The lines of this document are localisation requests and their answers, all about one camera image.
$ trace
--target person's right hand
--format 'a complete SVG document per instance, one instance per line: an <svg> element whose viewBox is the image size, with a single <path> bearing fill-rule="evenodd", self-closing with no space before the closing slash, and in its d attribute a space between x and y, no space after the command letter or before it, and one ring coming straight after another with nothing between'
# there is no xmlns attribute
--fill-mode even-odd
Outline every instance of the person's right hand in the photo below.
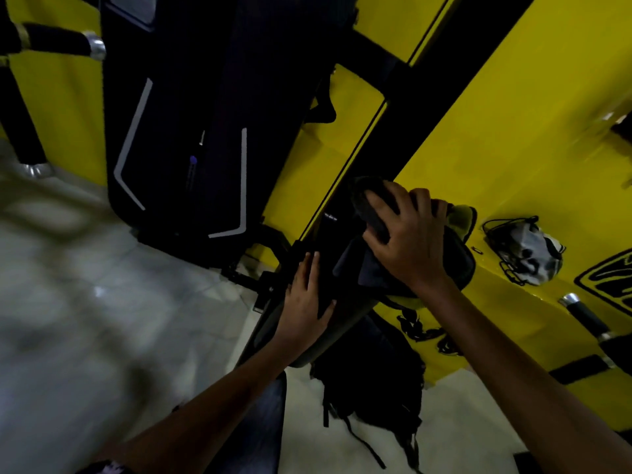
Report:
<svg viewBox="0 0 632 474"><path fill-rule="evenodd" d="M389 272L404 282L415 294L423 297L447 279L443 268L443 232L446 225L447 203L438 201L432 214L430 191L417 188L408 192L395 182L384 185L395 196L399 215L372 191L367 200L388 228L391 238L382 244L367 226L364 240L375 257ZM417 209L410 196L417 201Z"/></svg>

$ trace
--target black bag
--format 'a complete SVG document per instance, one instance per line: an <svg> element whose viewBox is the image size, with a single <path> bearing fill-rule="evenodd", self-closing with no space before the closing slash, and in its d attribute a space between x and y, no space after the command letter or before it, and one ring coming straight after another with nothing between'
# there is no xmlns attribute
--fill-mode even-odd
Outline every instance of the black bag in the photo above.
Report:
<svg viewBox="0 0 632 474"><path fill-rule="evenodd" d="M363 422L391 431L404 449L408 465L418 472L415 439L422 421L425 365L404 335L374 311L336 341L312 365L312 376L325 385L324 425L329 414L342 419L384 469L386 466L349 423L355 413Z"/></svg>

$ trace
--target forearm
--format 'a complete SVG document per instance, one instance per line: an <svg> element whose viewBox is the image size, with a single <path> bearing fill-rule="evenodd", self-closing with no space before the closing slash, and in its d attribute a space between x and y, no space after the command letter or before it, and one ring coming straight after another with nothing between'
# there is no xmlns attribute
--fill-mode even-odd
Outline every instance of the forearm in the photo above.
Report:
<svg viewBox="0 0 632 474"><path fill-rule="evenodd" d="M416 289L550 473L632 471L632 448L442 279Z"/></svg>
<svg viewBox="0 0 632 474"><path fill-rule="evenodd" d="M203 472L252 403L292 361L284 346L271 341L178 411L104 457L137 474Z"/></svg>

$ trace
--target drawstring bag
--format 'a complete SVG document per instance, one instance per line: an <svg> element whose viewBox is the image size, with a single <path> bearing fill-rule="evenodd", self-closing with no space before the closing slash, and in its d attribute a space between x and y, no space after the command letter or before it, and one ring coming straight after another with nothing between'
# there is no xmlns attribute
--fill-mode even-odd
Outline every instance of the drawstring bag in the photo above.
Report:
<svg viewBox="0 0 632 474"><path fill-rule="evenodd" d="M505 276L515 284L540 286L562 269L566 247L542 232L539 218L493 219L483 224L486 242L502 259Z"/></svg>

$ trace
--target hand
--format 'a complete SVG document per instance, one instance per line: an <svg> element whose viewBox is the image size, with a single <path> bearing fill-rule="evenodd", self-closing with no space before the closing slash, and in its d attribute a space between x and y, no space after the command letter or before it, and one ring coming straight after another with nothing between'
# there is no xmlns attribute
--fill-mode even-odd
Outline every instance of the hand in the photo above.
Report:
<svg viewBox="0 0 632 474"><path fill-rule="evenodd" d="M399 215L372 191L367 191L366 195L391 238L387 245L382 244L368 226L363 238L379 262L422 298L438 283L449 279L443 269L447 203L439 200L437 213L433 215L430 191L417 188L409 194L397 183L385 181L384 185L395 196ZM411 195L417 200L417 209Z"/></svg>
<svg viewBox="0 0 632 474"><path fill-rule="evenodd" d="M288 286L279 326L273 338L283 350L290 350L294 356L293 360L303 354L325 332L336 306L336 302L332 301L318 319L320 253L316 252L313 255L308 275L311 258L311 254L305 254L305 259L298 265L292 285Z"/></svg>

